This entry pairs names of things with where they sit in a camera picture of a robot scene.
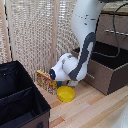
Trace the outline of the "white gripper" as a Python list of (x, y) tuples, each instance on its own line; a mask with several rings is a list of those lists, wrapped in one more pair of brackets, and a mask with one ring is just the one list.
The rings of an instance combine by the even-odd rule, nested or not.
[(69, 80), (67, 85), (70, 87), (76, 87), (78, 85), (79, 81), (73, 81), (73, 80)]

